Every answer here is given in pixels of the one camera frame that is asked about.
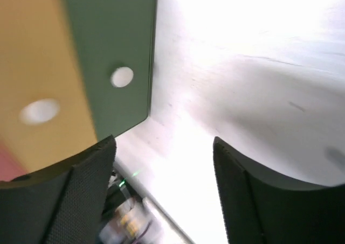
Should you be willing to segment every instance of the white surface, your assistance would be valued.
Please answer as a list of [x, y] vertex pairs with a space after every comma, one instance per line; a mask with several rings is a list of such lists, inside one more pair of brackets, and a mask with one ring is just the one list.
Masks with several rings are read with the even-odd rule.
[[42, 99], [30, 103], [20, 112], [20, 120], [27, 125], [37, 125], [53, 119], [60, 111], [60, 105], [54, 99]]
[[111, 83], [114, 87], [122, 88], [126, 87], [133, 80], [134, 73], [129, 67], [117, 68], [112, 76]]
[[118, 162], [195, 243], [227, 243], [213, 138], [344, 183], [344, 75], [345, 0], [158, 0], [151, 115], [116, 138]]

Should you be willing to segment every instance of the green panel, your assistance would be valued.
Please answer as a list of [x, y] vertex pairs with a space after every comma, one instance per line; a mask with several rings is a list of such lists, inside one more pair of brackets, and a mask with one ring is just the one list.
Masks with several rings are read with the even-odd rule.
[[[151, 92], [156, 0], [65, 0], [98, 139], [146, 119]], [[114, 88], [118, 67], [132, 82]]]

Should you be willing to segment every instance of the tan panel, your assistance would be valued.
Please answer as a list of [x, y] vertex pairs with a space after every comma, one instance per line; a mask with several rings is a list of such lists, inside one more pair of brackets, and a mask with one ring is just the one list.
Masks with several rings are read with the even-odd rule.
[[[61, 0], [0, 0], [0, 141], [29, 171], [96, 142]], [[26, 126], [20, 110], [53, 98], [60, 112]]]

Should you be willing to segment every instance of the colorful drawer unit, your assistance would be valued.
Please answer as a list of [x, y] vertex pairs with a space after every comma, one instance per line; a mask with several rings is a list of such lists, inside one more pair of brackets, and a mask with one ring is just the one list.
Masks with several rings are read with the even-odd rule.
[[155, 12], [156, 0], [0, 0], [0, 144], [24, 171], [146, 119]]

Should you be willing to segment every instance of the white circle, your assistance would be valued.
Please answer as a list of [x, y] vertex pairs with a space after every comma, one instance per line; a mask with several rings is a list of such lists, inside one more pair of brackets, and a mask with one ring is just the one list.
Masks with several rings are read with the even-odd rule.
[[132, 69], [129, 67], [120, 67], [113, 72], [110, 81], [114, 87], [121, 88], [130, 84], [133, 76]]
[[24, 124], [36, 125], [53, 119], [60, 111], [55, 99], [42, 99], [30, 103], [20, 112], [19, 118]]

